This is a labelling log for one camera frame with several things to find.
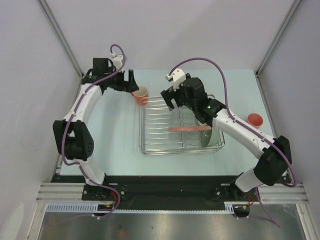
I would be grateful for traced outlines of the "orange mug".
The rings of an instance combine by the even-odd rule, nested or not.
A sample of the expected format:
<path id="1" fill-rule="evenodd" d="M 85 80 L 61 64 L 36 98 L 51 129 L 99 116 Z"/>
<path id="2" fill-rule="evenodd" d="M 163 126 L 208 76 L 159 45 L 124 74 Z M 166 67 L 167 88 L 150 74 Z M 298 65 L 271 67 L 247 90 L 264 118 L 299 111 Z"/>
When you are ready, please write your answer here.
<path id="1" fill-rule="evenodd" d="M 130 94 L 135 99 L 135 102 L 140 106 L 145 106 L 149 101 L 148 89 L 143 85 L 139 85 L 138 90 L 131 92 Z"/>

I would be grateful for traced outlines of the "pink cream floral plate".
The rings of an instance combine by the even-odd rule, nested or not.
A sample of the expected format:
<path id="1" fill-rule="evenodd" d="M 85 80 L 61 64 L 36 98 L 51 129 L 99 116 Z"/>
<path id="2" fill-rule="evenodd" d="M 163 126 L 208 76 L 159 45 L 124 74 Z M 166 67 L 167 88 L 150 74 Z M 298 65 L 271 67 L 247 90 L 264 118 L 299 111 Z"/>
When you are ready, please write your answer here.
<path id="1" fill-rule="evenodd" d="M 199 125 L 199 126 L 180 126 L 180 127 L 169 127 L 169 132 L 194 132 L 194 131 L 207 131 L 212 128 L 208 125 Z"/>

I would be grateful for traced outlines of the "light green bowl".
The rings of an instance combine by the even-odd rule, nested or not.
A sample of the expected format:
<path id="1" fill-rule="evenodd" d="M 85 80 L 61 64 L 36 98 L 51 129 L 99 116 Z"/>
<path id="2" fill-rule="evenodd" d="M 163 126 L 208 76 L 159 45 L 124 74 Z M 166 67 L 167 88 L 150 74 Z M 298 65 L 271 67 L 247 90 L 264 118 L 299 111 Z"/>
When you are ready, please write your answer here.
<path id="1" fill-rule="evenodd" d="M 201 146 L 203 148 L 218 147 L 220 144 L 221 136 L 218 130 L 210 129 L 204 130 L 201 135 Z"/>

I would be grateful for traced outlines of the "pink plastic cup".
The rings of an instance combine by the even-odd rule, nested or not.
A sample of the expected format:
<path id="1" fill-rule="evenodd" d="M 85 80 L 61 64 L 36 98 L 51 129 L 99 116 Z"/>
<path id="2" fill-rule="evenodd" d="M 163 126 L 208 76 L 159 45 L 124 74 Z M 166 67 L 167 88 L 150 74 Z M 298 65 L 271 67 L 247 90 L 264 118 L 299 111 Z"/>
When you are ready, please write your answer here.
<path id="1" fill-rule="evenodd" d="M 258 113 L 250 113 L 246 118 L 246 122 L 254 128 L 259 129 L 263 125 L 264 119 Z"/>

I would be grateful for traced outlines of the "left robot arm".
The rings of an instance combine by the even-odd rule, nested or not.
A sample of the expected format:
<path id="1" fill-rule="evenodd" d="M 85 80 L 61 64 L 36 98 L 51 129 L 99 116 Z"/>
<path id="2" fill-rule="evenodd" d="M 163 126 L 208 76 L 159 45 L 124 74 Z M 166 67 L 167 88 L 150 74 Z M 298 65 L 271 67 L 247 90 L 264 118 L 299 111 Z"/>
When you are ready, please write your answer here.
<path id="1" fill-rule="evenodd" d="M 132 93 L 139 89 L 133 70 L 125 80 L 125 57 L 94 58 L 93 67 L 82 78 L 79 94 L 62 120 L 55 120 L 53 133 L 58 153 L 66 166 L 77 166 L 88 185 L 95 185 L 93 194 L 100 200 L 110 196 L 111 188 L 104 184 L 106 174 L 93 158 L 94 139 L 87 127 L 91 113 L 104 92 L 110 88 Z"/>

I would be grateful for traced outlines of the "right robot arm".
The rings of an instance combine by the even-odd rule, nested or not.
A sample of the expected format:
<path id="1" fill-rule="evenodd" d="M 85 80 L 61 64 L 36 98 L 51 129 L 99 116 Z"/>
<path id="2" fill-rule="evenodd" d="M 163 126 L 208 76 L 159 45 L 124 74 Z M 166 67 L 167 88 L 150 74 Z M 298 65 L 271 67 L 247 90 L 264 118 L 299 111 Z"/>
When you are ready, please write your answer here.
<path id="1" fill-rule="evenodd" d="M 185 75 L 173 80 L 172 86 L 161 92 L 170 111 L 187 107 L 203 125 L 220 130 L 247 148 L 258 160 L 255 167 L 241 173 L 230 188 L 231 196 L 242 201 L 249 191 L 262 184 L 273 186 L 292 163 L 289 140 L 284 136 L 273 137 L 258 131 L 238 118 L 222 102 L 208 97 L 202 81 Z"/>

